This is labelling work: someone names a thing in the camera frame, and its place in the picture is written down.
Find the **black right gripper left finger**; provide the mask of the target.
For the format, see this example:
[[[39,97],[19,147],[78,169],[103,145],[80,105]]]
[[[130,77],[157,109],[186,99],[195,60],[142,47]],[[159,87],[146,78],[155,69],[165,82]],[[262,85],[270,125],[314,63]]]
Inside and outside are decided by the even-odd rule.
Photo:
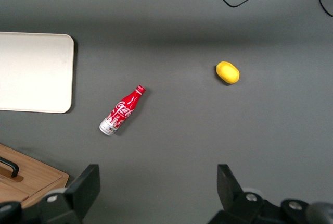
[[[52,190],[39,202],[41,223],[82,223],[99,192],[99,166],[88,165],[68,187]]]

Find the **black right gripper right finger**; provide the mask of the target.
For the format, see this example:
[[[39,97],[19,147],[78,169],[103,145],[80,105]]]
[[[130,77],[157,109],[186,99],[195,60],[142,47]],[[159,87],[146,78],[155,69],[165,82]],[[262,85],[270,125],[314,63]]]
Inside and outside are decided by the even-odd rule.
[[[217,166],[217,193],[223,209],[209,223],[283,223],[280,208],[245,192],[228,165]]]

